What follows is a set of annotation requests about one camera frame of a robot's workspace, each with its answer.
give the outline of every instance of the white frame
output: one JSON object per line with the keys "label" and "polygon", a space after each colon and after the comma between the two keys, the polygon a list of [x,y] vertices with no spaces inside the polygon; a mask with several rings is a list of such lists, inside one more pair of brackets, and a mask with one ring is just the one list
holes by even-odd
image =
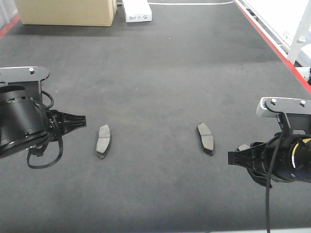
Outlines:
{"label": "white frame", "polygon": [[276,43],[274,39],[267,33],[266,30],[263,29],[260,24],[254,20],[254,23],[260,28],[260,30],[268,37],[268,39],[273,43],[273,45],[278,49],[282,50],[282,55],[289,60],[292,64],[295,63],[295,61],[298,58],[299,53],[301,52],[301,47],[304,44],[305,36],[307,35],[310,25],[311,25],[311,0],[308,1],[305,12],[300,20],[299,26],[297,28],[297,32],[294,36],[293,42],[291,45],[289,45],[276,31],[265,21],[264,18],[260,17],[260,14],[256,12],[256,9],[252,8],[247,4],[247,0],[235,0],[235,3],[239,5],[243,11],[248,14],[250,17],[251,15],[248,13],[247,9],[244,7],[244,5],[247,6],[247,8],[250,8],[254,14],[259,18],[259,20],[267,27],[267,29],[275,36],[280,42],[281,46],[284,48],[282,49],[280,45]]}
{"label": "white frame", "polygon": [[0,0],[0,29],[8,24],[16,15],[17,8],[14,0]]}

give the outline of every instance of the screw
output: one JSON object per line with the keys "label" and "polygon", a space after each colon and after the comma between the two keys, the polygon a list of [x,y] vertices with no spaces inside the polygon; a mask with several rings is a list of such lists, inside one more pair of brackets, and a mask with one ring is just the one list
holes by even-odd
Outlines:
{"label": "screw", "polygon": [[31,74],[34,74],[34,73],[35,73],[34,68],[29,68],[29,71],[30,71]]}
{"label": "screw", "polygon": [[270,103],[275,105],[276,104],[276,99],[273,98]]}
{"label": "screw", "polygon": [[306,38],[304,36],[298,38],[297,40],[298,43],[305,43],[306,42]]}
{"label": "screw", "polygon": [[303,107],[304,107],[304,106],[305,106],[305,104],[306,104],[306,102],[305,102],[304,100],[301,100],[301,101],[300,101],[300,105],[301,105],[301,106],[303,106]]}

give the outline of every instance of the dark gray mat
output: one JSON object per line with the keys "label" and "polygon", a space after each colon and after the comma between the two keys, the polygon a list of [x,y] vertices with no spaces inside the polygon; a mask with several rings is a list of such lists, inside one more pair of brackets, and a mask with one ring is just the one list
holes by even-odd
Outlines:
{"label": "dark gray mat", "polygon": [[[27,168],[25,151],[0,160],[1,233],[265,227],[264,188],[227,165],[227,151],[278,131],[256,116],[260,97],[309,94],[236,5],[152,11],[152,22],[126,24],[119,8],[111,28],[19,23],[0,40],[0,66],[47,67],[55,109],[88,124],[64,136],[53,167]],[[213,157],[201,150],[200,122]],[[100,160],[104,124],[114,138]],[[310,226],[310,185],[273,186],[272,226]]]}

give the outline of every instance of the black motor housing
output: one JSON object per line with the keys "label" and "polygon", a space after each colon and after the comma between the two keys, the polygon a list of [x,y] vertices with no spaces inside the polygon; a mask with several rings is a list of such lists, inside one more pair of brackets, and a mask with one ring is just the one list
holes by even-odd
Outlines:
{"label": "black motor housing", "polygon": [[311,138],[301,135],[290,149],[281,148],[277,153],[273,174],[283,180],[311,182]]}
{"label": "black motor housing", "polygon": [[38,145],[49,134],[45,108],[23,86],[0,87],[0,158]]}

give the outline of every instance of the red edge stripe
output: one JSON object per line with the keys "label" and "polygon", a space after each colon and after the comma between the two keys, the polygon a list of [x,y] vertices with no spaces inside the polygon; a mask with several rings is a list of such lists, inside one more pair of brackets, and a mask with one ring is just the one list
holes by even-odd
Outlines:
{"label": "red edge stripe", "polygon": [[0,30],[0,39],[4,37],[5,34],[8,33],[8,31],[11,30],[11,28],[20,20],[20,15],[17,14],[14,16],[14,18],[6,25],[4,28]]}
{"label": "red edge stripe", "polygon": [[252,21],[252,19],[248,16],[246,12],[238,5],[238,8],[242,11],[242,13],[245,15],[245,17],[248,19],[248,21],[253,25],[253,27],[257,30],[257,32],[261,35],[261,37],[265,40],[265,42],[270,46],[270,48],[276,53],[276,55],[281,59],[281,61],[284,63],[284,65],[287,66],[287,68],[293,73],[294,76],[300,81],[300,83],[304,86],[304,88],[311,94],[311,86],[306,82],[306,80],[302,77],[302,75],[298,72],[298,70],[295,68],[295,66],[287,60],[282,53],[272,44],[272,42],[267,38],[267,36],[261,31],[261,29]]}

